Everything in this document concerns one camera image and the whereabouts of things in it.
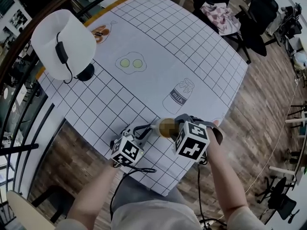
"fried egg drawing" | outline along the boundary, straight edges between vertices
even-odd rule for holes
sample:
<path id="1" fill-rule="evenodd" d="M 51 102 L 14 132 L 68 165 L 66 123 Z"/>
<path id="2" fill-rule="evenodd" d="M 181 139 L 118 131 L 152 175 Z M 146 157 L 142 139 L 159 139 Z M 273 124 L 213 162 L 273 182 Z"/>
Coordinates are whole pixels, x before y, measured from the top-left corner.
<path id="1" fill-rule="evenodd" d="M 125 56 L 118 58 L 115 65 L 126 74 L 146 70 L 146 62 L 144 57 L 137 52 L 130 52 Z"/>

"wooden floor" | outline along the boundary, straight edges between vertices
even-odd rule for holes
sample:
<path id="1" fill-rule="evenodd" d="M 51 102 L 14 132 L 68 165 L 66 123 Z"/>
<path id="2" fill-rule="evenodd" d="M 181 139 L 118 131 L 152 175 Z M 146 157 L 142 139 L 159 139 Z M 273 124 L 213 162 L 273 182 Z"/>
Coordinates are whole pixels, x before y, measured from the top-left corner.
<path id="1" fill-rule="evenodd" d="M 239 4 L 246 6 L 244 0 L 230 0 L 229 6 L 237 12 Z M 184 7 L 193 11 L 192 0 L 187 0 Z M 220 126 L 225 134 L 223 148 L 244 186 L 249 206 L 257 217 L 266 209 L 267 203 L 257 204 L 254 194 L 265 189 L 264 177 L 272 174 L 268 166 L 291 168 L 291 165 L 283 162 L 285 153 L 287 149 L 295 151 L 302 146 L 302 140 L 296 139 L 298 129 L 284 126 L 289 106 L 291 102 L 302 104 L 307 99 L 302 83 L 296 87 L 294 71 L 283 47 L 275 43 L 268 45 L 267 51 L 267 57 L 262 57 L 249 50 L 252 63 Z M 52 184 L 59 184 L 74 196 L 77 195 L 99 172 L 104 161 L 91 145 L 65 123 L 39 168 L 29 199 L 33 200 Z M 117 176 L 112 191 L 121 176 Z M 196 165 L 181 180 L 178 189 L 199 216 Z M 95 229 L 110 228 L 108 204 L 111 196 L 112 192 L 96 221 Z M 223 216 L 209 166 L 201 170 L 201 199 L 205 216 Z M 39 209 L 49 218 L 54 213 L 48 203 L 43 203 Z M 262 221 L 265 222 L 271 213 L 266 213 Z"/>

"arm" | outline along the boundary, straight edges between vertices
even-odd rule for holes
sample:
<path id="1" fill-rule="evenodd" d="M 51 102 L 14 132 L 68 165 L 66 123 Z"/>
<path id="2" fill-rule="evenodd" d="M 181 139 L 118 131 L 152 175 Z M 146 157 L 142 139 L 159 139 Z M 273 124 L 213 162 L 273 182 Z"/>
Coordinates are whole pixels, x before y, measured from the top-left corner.
<path id="1" fill-rule="evenodd" d="M 217 143 L 215 135 L 208 129 L 210 144 L 207 148 L 218 201 L 228 221 L 231 214 L 242 206 L 248 206 L 244 188 L 237 174 L 230 166 L 224 151 Z"/>
<path id="2" fill-rule="evenodd" d="M 67 218 L 75 219 L 92 230 L 117 172 L 118 168 L 113 168 L 113 162 L 108 161 L 98 176 L 77 195 Z"/>

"grid pattern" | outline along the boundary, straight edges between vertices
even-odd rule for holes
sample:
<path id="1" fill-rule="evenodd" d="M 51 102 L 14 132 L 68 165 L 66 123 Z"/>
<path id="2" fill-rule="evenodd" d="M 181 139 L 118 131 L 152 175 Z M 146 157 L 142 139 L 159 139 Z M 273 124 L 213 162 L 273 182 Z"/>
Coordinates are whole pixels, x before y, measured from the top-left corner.
<path id="1" fill-rule="evenodd" d="M 194 15 L 170 0 L 128 0 L 111 10 L 148 34 L 181 60 L 229 107 L 247 70 L 247 64 L 218 34 Z M 45 71 L 39 83 L 69 123 L 107 159 L 108 144 L 124 127 L 151 123 L 159 117 L 108 71 L 93 60 L 94 76 L 70 84 L 53 79 Z M 152 134 L 144 146 L 139 168 L 131 176 L 159 194 L 181 180 L 194 161 L 176 156 L 173 141 Z M 124 172 L 129 168 L 122 167 Z"/>
<path id="2" fill-rule="evenodd" d="M 145 125 L 159 117 L 117 82 L 97 62 L 94 76 L 87 82 L 72 79 L 69 84 L 54 79 L 45 70 L 39 83 L 67 121 L 107 159 L 110 141 L 128 124 Z M 173 141 L 151 135 L 144 146 L 139 168 L 155 168 L 156 173 L 136 172 L 131 176 L 159 194 L 167 195 L 192 162 L 172 152 Z M 122 167 L 127 173 L 130 169 Z"/>
<path id="3" fill-rule="evenodd" d="M 209 26 L 170 0 L 127 0 L 111 11 L 181 60 L 230 107 L 248 66 Z"/>

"pink cloth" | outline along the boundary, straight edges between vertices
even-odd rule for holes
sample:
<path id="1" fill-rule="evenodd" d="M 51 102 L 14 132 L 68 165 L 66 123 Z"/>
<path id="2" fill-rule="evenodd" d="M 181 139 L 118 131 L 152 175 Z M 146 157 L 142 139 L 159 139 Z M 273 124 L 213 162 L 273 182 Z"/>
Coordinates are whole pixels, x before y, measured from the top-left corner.
<path id="1" fill-rule="evenodd" d="M 201 11 L 218 28 L 219 35 L 236 33 L 241 27 L 241 23 L 234 16 L 232 10 L 226 6 L 226 3 L 210 5 L 205 2 Z"/>

